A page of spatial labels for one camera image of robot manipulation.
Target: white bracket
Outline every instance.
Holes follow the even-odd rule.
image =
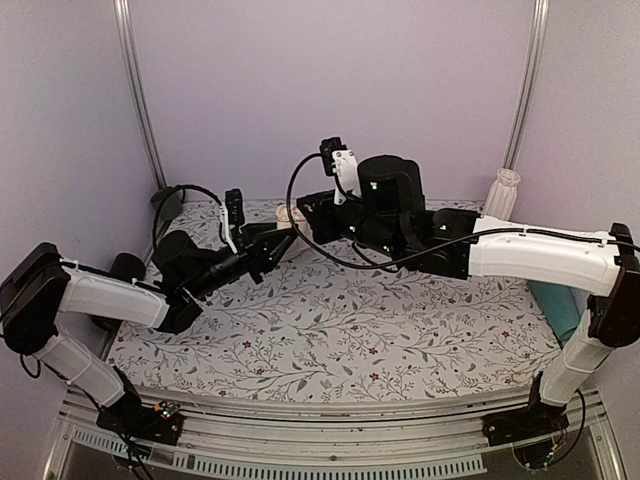
[[[333,171],[345,192],[351,192],[356,197],[361,196],[360,181],[358,179],[358,161],[352,150],[337,150],[331,154],[333,157]],[[340,193],[336,186],[333,202],[342,205],[346,197]]]
[[[227,206],[224,203],[220,205],[220,225],[220,236],[222,237],[222,241],[229,245],[229,248],[233,253],[238,253],[238,249],[233,243],[233,238],[231,237],[231,227],[229,226],[229,210],[227,210]]]

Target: floral tablecloth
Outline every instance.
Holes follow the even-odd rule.
[[[276,200],[245,202],[270,221]],[[429,208],[478,210],[480,202]],[[187,203],[171,229],[219,247],[216,209]],[[347,242],[326,247],[358,261]],[[152,268],[150,277],[157,275]],[[451,397],[530,383],[559,352],[525,281],[345,270],[305,251],[260,285],[246,276],[179,335],[123,324],[108,361],[134,384],[280,402]]]

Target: vent grille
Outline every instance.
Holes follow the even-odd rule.
[[[106,433],[76,427],[73,439],[77,443],[112,455],[127,455],[125,444]],[[224,480],[444,480],[487,472],[481,455],[411,465],[342,468],[260,465],[182,452],[173,452],[172,456],[173,461],[166,465],[154,461],[149,463]]]

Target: aluminum frame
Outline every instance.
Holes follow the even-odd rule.
[[[131,87],[131,96],[133,97],[133,104],[136,108],[138,124],[147,153],[147,160],[149,161],[149,167],[151,167],[156,186],[158,190],[160,190],[167,186],[167,179],[164,174],[164,169],[162,168],[162,162],[160,161],[160,153],[158,152],[158,145],[153,133],[151,117],[149,116],[147,100],[142,86],[140,65],[138,64],[138,54],[133,36],[133,26],[131,25],[129,0],[114,0],[114,7],[118,24],[118,34],[120,35],[120,46],[122,47],[122,57],[127,71],[129,86]]]
[[[177,457],[192,455],[247,469],[275,465],[318,472],[336,468],[365,472],[371,465],[410,470],[420,463],[446,463],[511,448],[489,447],[482,435],[482,417],[521,406],[527,399],[525,389],[442,400],[343,405],[280,405],[146,388],[140,388],[140,393],[148,404],[159,401],[159,395],[181,401],[186,417],[179,445],[153,445],[152,464],[170,467]],[[600,396],[596,390],[588,390],[585,398],[585,433],[593,438],[602,477],[626,480]],[[577,398],[569,403],[567,414],[569,430],[575,431],[582,416]],[[71,389],[58,418],[56,442],[45,474],[61,473],[74,428],[109,435],[95,427],[96,417],[86,397]]]
[[[544,37],[547,29],[547,16],[549,13],[549,0],[535,0],[533,9],[533,20],[531,23],[531,35],[529,37],[529,50],[527,52],[526,67],[520,89],[520,99],[518,109],[511,130],[511,137],[507,146],[503,168],[514,170],[520,144],[524,135],[533,89],[540,70],[540,59],[544,46]]]

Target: white ribbed cup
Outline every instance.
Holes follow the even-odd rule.
[[[518,196],[520,175],[508,168],[498,170],[498,178],[491,185],[483,213],[500,220],[509,220]]]

